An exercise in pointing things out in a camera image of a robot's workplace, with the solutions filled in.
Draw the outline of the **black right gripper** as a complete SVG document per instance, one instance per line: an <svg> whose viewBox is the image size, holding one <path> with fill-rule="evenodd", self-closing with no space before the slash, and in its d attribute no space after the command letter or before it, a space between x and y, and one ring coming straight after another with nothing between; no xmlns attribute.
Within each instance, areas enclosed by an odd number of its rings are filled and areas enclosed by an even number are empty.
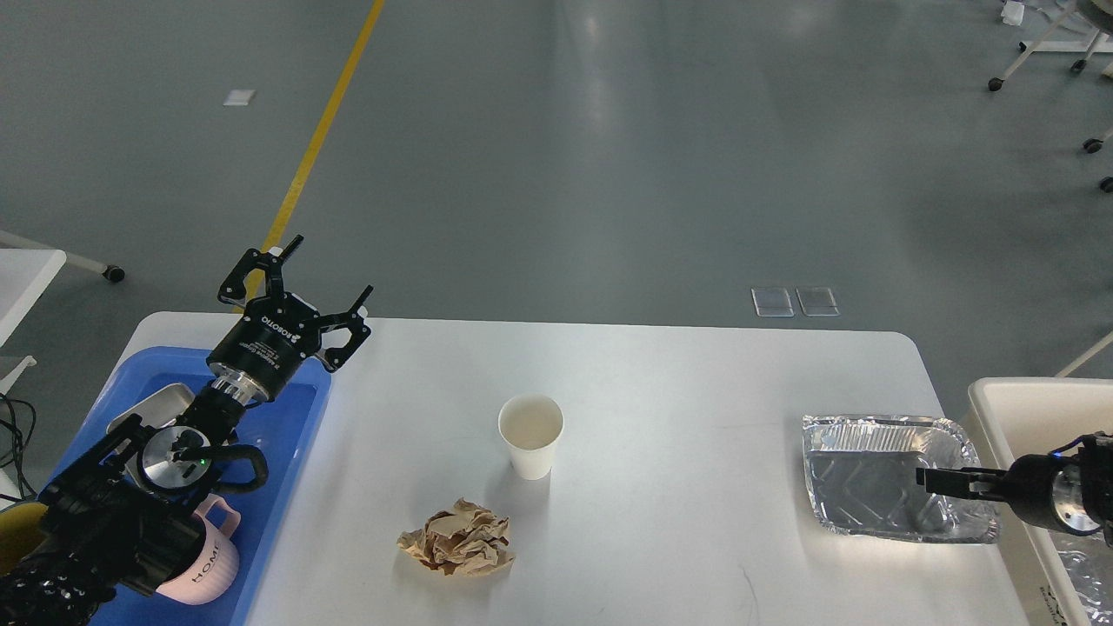
<svg viewBox="0 0 1113 626"><path fill-rule="evenodd" d="M1085 537L1105 528L1105 471L1084 453L1030 453L1007 470L916 468L916 483L939 496L1008 503L1023 524L1048 531Z"/></svg>

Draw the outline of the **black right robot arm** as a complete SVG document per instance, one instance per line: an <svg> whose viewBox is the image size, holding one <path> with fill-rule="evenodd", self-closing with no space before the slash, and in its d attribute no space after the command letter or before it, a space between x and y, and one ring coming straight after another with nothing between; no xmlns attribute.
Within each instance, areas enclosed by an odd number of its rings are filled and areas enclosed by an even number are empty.
<svg viewBox="0 0 1113 626"><path fill-rule="evenodd" d="M1020 456L1007 469L917 469L916 483L929 493L1006 503L1022 524L1112 542L1112 451L1102 431Z"/></svg>

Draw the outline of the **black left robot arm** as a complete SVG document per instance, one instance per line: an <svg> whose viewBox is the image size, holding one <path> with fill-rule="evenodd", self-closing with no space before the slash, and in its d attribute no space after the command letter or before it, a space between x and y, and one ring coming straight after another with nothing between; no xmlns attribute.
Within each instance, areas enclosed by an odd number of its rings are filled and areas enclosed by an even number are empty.
<svg viewBox="0 0 1113 626"><path fill-rule="evenodd" d="M218 299L240 316L205 363L210 380L186 403L162 390L117 415L99 440L45 486L40 542L3 570L4 625L87 625L117 589L209 603L239 570L232 537L240 516L227 496L262 490L265 452L237 433L311 359L337 371L372 336L362 290L324 316L283 285L302 244L246 250Z"/></svg>

